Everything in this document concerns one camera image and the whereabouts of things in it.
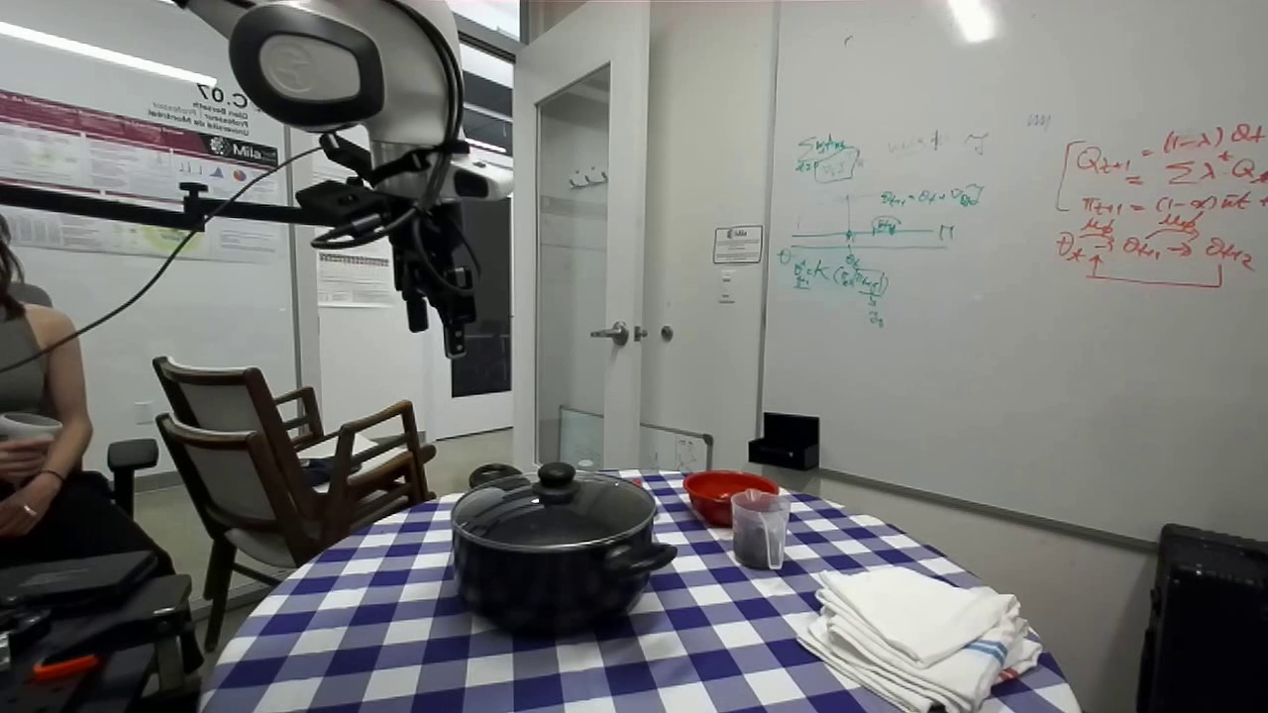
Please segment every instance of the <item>person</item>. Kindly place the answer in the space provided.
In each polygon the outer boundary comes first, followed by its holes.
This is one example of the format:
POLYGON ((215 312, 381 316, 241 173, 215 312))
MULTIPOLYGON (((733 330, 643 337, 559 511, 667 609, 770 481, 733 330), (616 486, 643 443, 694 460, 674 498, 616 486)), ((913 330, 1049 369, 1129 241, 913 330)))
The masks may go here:
POLYGON ((82 357, 60 308, 19 303, 23 270, 0 218, 0 415, 53 415, 53 435, 0 439, 0 567, 77 556, 153 552, 114 507, 103 476, 82 470, 91 443, 82 357))

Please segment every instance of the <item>cable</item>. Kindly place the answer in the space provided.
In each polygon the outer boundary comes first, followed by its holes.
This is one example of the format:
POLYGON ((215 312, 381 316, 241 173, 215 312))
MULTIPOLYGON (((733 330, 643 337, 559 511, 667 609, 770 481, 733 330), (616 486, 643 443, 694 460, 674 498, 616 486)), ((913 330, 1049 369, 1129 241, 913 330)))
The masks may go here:
MULTIPOLYGON (((225 205, 241 202, 241 196, 254 189, 259 181, 283 173, 287 168, 295 168, 297 159, 309 159, 309 155, 317 155, 317 152, 322 152, 322 145, 309 145, 309 152, 303 152, 303 155, 288 155, 287 163, 268 168, 264 173, 241 181, 241 189, 235 189, 222 205, 215 205, 215 209, 208 213, 208 223, 215 223, 225 205)), ((173 266, 173 258, 208 230, 208 223, 196 226, 196 230, 163 258, 163 266, 152 272, 152 283, 148 283, 141 289, 134 289, 126 303, 120 303, 110 312, 103 312, 103 316, 86 320, 82 330, 53 341, 48 349, 37 349, 37 353, 3 366, 0 374, 13 374, 13 369, 33 366, 33 359, 44 359, 44 357, 54 353, 60 343, 78 341, 82 332, 91 332, 91 330, 114 320, 120 312, 126 312, 134 303, 141 303, 141 296, 163 283, 163 272, 168 272, 168 270, 173 266)))

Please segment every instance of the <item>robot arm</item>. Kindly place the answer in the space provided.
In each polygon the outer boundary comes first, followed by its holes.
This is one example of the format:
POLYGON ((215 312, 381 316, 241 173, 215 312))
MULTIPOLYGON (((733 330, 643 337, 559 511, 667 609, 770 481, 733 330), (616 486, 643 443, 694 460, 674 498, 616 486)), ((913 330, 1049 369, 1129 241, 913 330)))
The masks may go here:
POLYGON ((303 189, 330 213, 338 241, 392 238, 396 289, 410 325, 427 330, 427 303, 444 343, 477 316, 456 205, 511 196, 511 173, 469 152, 456 21, 444 0, 178 0, 229 40, 241 91, 279 123, 322 134, 355 171, 353 181, 303 189), (338 138, 363 127, 371 145, 338 138))

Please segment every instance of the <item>blue checkered tablecloth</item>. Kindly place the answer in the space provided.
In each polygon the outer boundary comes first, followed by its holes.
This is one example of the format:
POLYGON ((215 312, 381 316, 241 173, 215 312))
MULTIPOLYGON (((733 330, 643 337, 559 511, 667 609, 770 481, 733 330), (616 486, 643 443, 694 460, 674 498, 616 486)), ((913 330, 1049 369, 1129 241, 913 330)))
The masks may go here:
MULTIPOLYGON (((836 683, 794 626, 818 617, 822 569, 921 567, 970 582, 938 552, 836 503, 794 497, 781 573, 740 569, 679 476, 643 476, 679 557, 625 621, 596 637, 511 642, 461 604, 452 503, 377 524, 295 569, 225 642, 208 708, 832 708, 882 696, 836 683)), ((987 708, 1077 708, 1053 658, 987 708)))

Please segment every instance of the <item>pot handle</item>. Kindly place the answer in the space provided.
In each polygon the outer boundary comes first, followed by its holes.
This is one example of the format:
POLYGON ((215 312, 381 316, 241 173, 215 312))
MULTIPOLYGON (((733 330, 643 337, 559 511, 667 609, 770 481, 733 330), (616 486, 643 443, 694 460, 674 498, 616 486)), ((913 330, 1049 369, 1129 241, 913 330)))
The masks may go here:
POLYGON ((618 561, 621 569, 629 573, 654 573, 663 569, 667 561, 674 561, 679 547, 667 547, 667 543, 650 543, 643 547, 639 556, 629 556, 625 547, 612 552, 608 561, 618 561))

